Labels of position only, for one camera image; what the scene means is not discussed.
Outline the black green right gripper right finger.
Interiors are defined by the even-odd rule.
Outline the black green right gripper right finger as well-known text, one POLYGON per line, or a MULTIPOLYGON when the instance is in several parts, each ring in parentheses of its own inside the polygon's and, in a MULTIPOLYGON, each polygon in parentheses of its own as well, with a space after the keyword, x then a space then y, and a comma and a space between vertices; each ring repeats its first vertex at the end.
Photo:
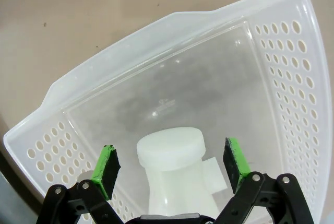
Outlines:
POLYGON ((284 173, 273 179, 251 171, 235 138, 226 138, 223 163, 234 196, 216 223, 245 223, 256 207, 266 208, 273 223, 310 223, 311 212, 297 178, 284 173))

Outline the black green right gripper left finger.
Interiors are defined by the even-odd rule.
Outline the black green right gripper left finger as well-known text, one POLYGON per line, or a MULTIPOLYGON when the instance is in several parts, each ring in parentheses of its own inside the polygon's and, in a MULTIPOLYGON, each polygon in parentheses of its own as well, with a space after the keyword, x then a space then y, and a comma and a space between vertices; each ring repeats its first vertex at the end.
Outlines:
POLYGON ((105 145, 89 179, 71 188, 62 184, 49 187, 44 198, 44 223, 77 223, 83 214, 90 214, 95 223, 122 223, 108 203, 120 168, 115 147, 105 145))

